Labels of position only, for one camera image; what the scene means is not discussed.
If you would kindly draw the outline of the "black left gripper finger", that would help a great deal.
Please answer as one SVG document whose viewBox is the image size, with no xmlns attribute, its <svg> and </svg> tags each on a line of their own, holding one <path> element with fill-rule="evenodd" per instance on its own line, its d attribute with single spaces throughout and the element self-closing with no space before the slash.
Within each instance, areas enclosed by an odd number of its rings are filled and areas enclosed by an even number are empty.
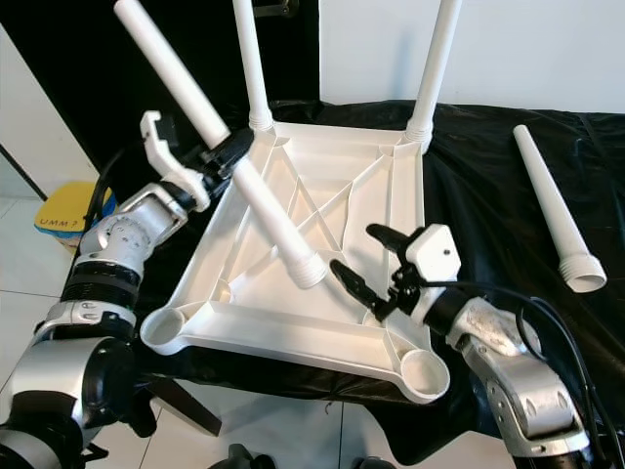
<svg viewBox="0 0 625 469">
<path fill-rule="evenodd" d="M 207 175 L 231 175 L 238 161 L 253 148 L 254 142 L 253 129 L 232 131 L 222 143 L 207 151 Z"/>
</svg>

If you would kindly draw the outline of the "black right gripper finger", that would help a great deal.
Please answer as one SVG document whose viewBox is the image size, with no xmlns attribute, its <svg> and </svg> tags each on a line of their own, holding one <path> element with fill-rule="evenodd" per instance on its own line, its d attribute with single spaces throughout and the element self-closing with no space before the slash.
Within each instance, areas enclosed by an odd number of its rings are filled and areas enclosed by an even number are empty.
<svg viewBox="0 0 625 469">
<path fill-rule="evenodd" d="M 383 224 L 367 225 L 367 233 L 376 238 L 381 245 L 396 256 L 405 256 L 407 246 L 411 244 L 411 236 Z"/>
<path fill-rule="evenodd" d="M 374 312 L 381 305 L 381 298 L 371 289 L 367 281 L 359 276 L 347 264 L 338 259 L 331 260 L 331 272 L 347 293 L 370 312 Z"/>
</svg>

